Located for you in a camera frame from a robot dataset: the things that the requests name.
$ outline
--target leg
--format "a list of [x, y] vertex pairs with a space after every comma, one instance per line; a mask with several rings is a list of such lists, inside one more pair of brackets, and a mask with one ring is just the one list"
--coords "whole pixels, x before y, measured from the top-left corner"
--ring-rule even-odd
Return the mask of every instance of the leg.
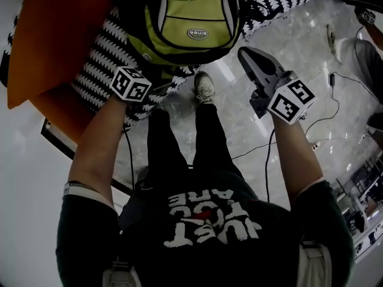
[[331, 26], [327, 25], [326, 29], [330, 51], [382, 102], [383, 61], [374, 46], [355, 38], [337, 39]]
[[227, 149], [226, 136], [217, 115], [217, 108], [212, 103], [213, 88], [207, 74], [200, 72], [196, 76], [197, 98], [202, 104], [196, 110], [197, 139], [193, 165], [198, 172], [225, 170], [243, 179]]
[[148, 162], [149, 173], [161, 179], [189, 169], [170, 128], [169, 113], [160, 109], [149, 117]]

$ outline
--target glossy floor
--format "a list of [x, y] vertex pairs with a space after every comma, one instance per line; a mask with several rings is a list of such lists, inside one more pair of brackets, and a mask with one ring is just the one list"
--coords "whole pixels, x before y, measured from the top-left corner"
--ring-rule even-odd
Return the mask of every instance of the glossy floor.
[[[232, 157], [267, 144], [273, 129], [270, 115], [259, 120], [248, 102], [255, 88], [236, 56], [238, 48], [243, 45], [273, 54], [285, 69], [294, 70], [318, 97], [306, 120], [301, 122], [304, 129], [315, 120], [335, 113], [337, 104], [331, 99], [329, 73], [336, 71], [346, 77], [356, 77], [331, 55], [327, 45], [327, 23], [335, 28], [340, 38], [355, 37], [360, 28], [353, 7], [337, 0], [316, 0], [274, 20], [268, 27], [257, 31], [248, 43], [239, 41], [228, 56], [204, 67], [215, 82], [215, 104]], [[188, 163], [193, 161], [196, 136], [192, 88], [193, 81], [190, 80], [181, 86], [179, 93], [169, 96], [163, 103], [171, 115], [173, 132]], [[340, 101], [338, 114], [334, 119], [321, 121], [312, 127], [308, 139], [320, 142], [316, 155], [326, 178], [330, 182], [335, 178], [345, 182], [373, 152], [378, 151], [376, 143], [366, 137], [366, 121], [378, 109], [378, 104], [360, 84], [340, 77], [336, 77], [334, 98]], [[129, 133], [136, 171], [147, 164], [147, 126], [145, 120]], [[267, 151], [267, 147], [259, 148], [234, 160], [260, 199], [266, 199]], [[116, 165], [117, 178], [123, 182], [130, 182], [127, 152], [127, 144], [122, 140]], [[275, 145], [271, 149], [268, 171], [272, 202], [289, 207]]]

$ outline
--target black t-shirt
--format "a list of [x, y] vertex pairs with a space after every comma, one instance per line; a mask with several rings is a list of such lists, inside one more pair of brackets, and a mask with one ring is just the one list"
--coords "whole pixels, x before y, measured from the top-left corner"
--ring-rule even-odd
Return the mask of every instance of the black t-shirt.
[[327, 182], [301, 193], [290, 212], [257, 200], [229, 172], [186, 183], [162, 190], [121, 232], [109, 206], [64, 196], [56, 250], [64, 286], [100, 286], [117, 256], [142, 286], [295, 286], [303, 238], [328, 247], [333, 286], [348, 281], [353, 243]]

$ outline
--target cable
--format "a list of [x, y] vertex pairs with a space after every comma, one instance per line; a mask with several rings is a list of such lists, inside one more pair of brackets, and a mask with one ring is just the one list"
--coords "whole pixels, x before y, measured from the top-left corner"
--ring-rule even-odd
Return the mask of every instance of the cable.
[[130, 171], [132, 172], [132, 187], [133, 187], [133, 191], [134, 191], [134, 170], [133, 170], [133, 154], [132, 154], [132, 146], [130, 145], [130, 140], [129, 140], [129, 137], [127, 136], [127, 133], [126, 131], [124, 130], [123, 131], [124, 134], [125, 134], [125, 137], [126, 137], [126, 140], [127, 140], [127, 144], [129, 145], [129, 152], [130, 152]]
[[232, 160], [236, 160], [237, 158], [242, 157], [242, 156], [245, 156], [245, 155], [249, 154], [250, 152], [253, 152], [253, 151], [256, 150], [256, 149], [263, 148], [264, 146], [268, 146], [268, 145], [269, 145], [269, 144], [267, 143], [266, 145], [263, 145], [263, 146], [257, 146], [257, 147], [255, 147], [254, 149], [251, 149], [250, 151], [246, 152], [245, 154], [242, 154], [242, 155], [233, 157]]
[[[319, 139], [318, 142], [322, 142], [322, 141], [339, 141], [339, 140], [347, 140], [347, 139], [360, 139], [360, 138], [354, 138], [354, 137], [343, 138], [343, 137], [340, 137], [340, 138], [331, 138], [331, 139]], [[256, 150], [256, 149], [260, 149], [260, 148], [263, 148], [263, 147], [268, 146], [268, 145], [269, 145], [269, 144], [267, 143], [266, 145], [257, 146], [257, 147], [255, 147], [254, 149], [251, 149], [250, 151], [246, 152], [245, 154], [241, 154], [241, 155], [239, 155], [239, 156], [233, 157], [232, 160], [236, 160], [236, 159], [239, 158], [239, 157], [248, 155], [249, 153], [253, 152], [253, 151]]]
[[333, 90], [332, 90], [332, 93], [331, 93], [331, 98], [332, 98], [336, 103], [338, 103], [338, 108], [337, 108], [335, 114], [332, 115], [331, 117], [322, 118], [322, 119], [319, 119], [319, 120], [315, 121], [314, 123], [312, 123], [312, 124], [308, 127], [308, 129], [306, 130], [305, 135], [307, 135], [307, 132], [309, 132], [309, 129], [310, 129], [315, 123], [318, 123], [319, 121], [323, 121], [323, 120], [331, 120], [331, 119], [334, 118], [334, 117], [336, 116], [336, 114], [339, 112], [339, 108], [341, 107], [341, 104], [339, 103], [338, 100], [334, 99], [334, 87], [333, 87]]
[[371, 91], [369, 91], [369, 89], [366, 87], [366, 86], [364, 86], [364, 84], [361, 82], [361, 81], [358, 81], [358, 80], [354, 80], [354, 79], [352, 79], [352, 78], [348, 78], [348, 77], [344, 77], [343, 75], [340, 75], [339, 73], [337, 73], [336, 71], [334, 71], [333, 72], [333, 74], [336, 74], [336, 75], [338, 75], [338, 76], [340, 76], [341, 78], [343, 78], [343, 79], [348, 79], [348, 80], [351, 80], [351, 81], [354, 81], [354, 82], [356, 82], [356, 83], [359, 83], [359, 84], [361, 84], [362, 86], [363, 86], [363, 88], [365, 89], [365, 90], [367, 90], [367, 92], [379, 103], [379, 104], [382, 104], [375, 96], [374, 96], [374, 94], [371, 92]]
[[273, 131], [271, 132], [271, 135], [270, 135], [268, 156], [266, 157], [266, 162], [265, 162], [265, 179], [266, 179], [266, 192], [268, 194], [268, 202], [270, 202], [269, 179], [268, 179], [268, 163], [269, 163], [270, 151], [271, 151], [271, 140], [273, 139], [274, 133], [275, 133], [275, 129], [273, 129]]

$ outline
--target green backpack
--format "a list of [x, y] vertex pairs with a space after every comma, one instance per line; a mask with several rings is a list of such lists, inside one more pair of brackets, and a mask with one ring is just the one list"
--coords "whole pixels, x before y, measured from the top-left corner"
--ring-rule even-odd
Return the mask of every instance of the green backpack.
[[225, 56], [246, 18], [263, 21], [279, 12], [264, 16], [259, 10], [264, 6], [253, 2], [251, 8], [245, 0], [118, 0], [117, 5], [136, 52], [152, 64], [172, 69]]

